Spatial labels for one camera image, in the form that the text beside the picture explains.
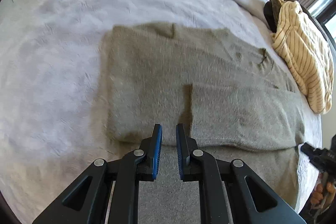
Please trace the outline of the person's right hand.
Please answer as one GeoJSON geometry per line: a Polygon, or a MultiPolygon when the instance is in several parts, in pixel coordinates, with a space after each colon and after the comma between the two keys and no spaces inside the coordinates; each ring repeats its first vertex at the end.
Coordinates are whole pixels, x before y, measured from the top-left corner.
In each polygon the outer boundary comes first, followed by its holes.
{"type": "MultiPolygon", "coordinates": [[[[329,196],[325,201],[325,206],[329,206],[331,205],[335,197],[335,186],[331,182],[328,182],[325,186],[325,189],[329,193],[329,196]]],[[[312,205],[319,204],[324,199],[322,192],[323,192],[323,185],[318,184],[311,195],[310,203],[312,205]]]]}

